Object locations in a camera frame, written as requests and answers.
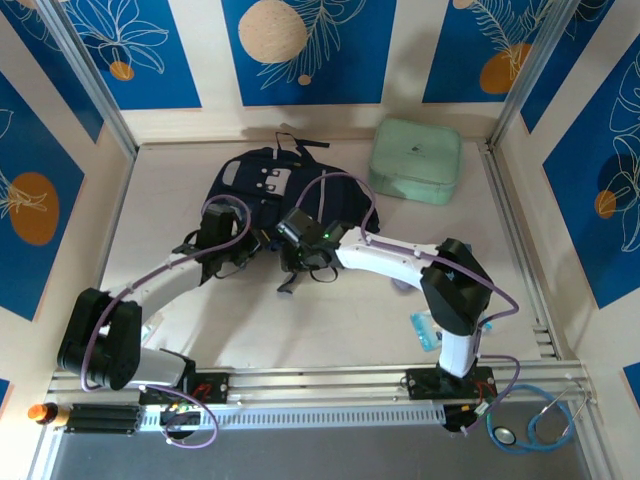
white floor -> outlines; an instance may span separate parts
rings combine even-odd
[[[139,278],[161,263],[199,225],[199,212],[220,166],[263,144],[226,143],[142,148],[104,277],[103,288]],[[366,177],[371,143],[335,142],[313,149],[317,160]],[[494,282],[521,305],[499,320],[483,353],[539,359],[535,315],[506,236],[475,143],[464,145],[464,171],[447,206],[378,198],[382,235],[418,243],[457,238]],[[292,297],[276,288],[285,278],[277,254],[262,252],[246,271],[212,279],[161,310],[147,341],[188,355],[200,367],[313,367],[435,362],[425,353],[409,315],[426,309],[421,292],[400,294],[390,280],[341,272],[333,284],[305,280]],[[489,313],[506,304],[492,297]]]

backpack strap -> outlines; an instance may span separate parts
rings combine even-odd
[[[300,152],[302,155],[302,161],[305,163],[315,164],[316,161],[313,156],[309,153],[309,151],[305,147],[319,147],[319,148],[329,148],[331,146],[330,143],[327,142],[316,142],[315,140],[304,140],[301,138],[296,138],[290,133],[286,132],[276,132],[276,142],[278,144],[278,156],[280,156],[280,152],[283,151],[282,146],[280,145],[280,135],[288,135],[293,138],[293,141],[296,142],[296,150]]]

green lunch box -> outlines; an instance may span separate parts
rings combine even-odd
[[[383,195],[444,205],[460,176],[460,134],[447,127],[385,119],[376,132],[369,183]]]

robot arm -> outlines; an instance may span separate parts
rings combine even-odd
[[[200,229],[194,232],[195,242],[190,243],[193,235],[187,236],[162,264],[175,266],[157,276],[146,275],[151,278],[124,296],[111,311],[105,324],[108,329],[101,329],[91,353],[89,380],[113,390],[143,384],[175,386],[195,370],[188,358],[164,350],[140,348],[142,325],[176,297],[217,276],[223,264],[230,262],[242,268],[255,256],[261,249],[262,237],[259,232],[250,231],[228,249],[186,259],[231,240],[238,223],[232,207],[220,204],[207,207]],[[61,368],[80,374],[89,339],[100,316],[113,299],[127,289],[132,290],[130,285],[104,292],[89,288],[78,296],[58,352]]]
[[[327,267],[367,270],[391,277],[424,292],[433,319],[443,328],[439,367],[456,378],[474,365],[480,341],[478,319],[489,305],[491,290],[437,261],[444,257],[491,281],[458,240],[440,246],[417,245],[333,224],[325,229],[299,209],[279,224],[290,242],[283,250],[283,269],[297,272]]]
[[[234,237],[238,223],[231,207],[211,204],[204,212],[200,229],[194,232],[195,243],[190,243],[188,236],[163,265],[173,265],[194,253],[225,244]],[[415,245],[379,236],[365,240],[359,229],[339,223],[325,228],[299,209],[293,209],[278,229],[288,240],[281,253],[285,271],[361,269],[421,289],[434,320],[444,330],[440,369],[455,378],[468,375],[480,339],[478,318],[488,306],[491,291],[439,262],[424,258],[424,254],[446,258],[490,281],[462,243],[449,239],[440,246]],[[108,331],[101,331],[97,338],[88,379],[113,390],[144,384],[188,383],[189,375],[195,372],[194,362],[173,352],[141,348],[142,325],[176,297],[217,276],[224,263],[242,268],[261,249],[264,240],[259,232],[251,231],[232,247],[185,259],[157,276],[148,275],[151,278],[137,289],[122,285],[104,292],[85,290],[76,301],[58,352],[58,365],[80,374],[99,318],[114,298],[129,289],[133,291],[124,295],[108,315],[105,324]]]

gray floor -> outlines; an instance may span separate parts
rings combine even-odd
[[[494,421],[524,438],[526,422],[539,410],[538,404],[504,405]],[[198,451],[170,447],[159,433],[133,438],[68,435],[53,478],[573,480],[589,476],[576,440],[551,454],[510,455],[491,444],[482,425],[466,439],[451,438],[437,426],[227,431],[213,446]]]

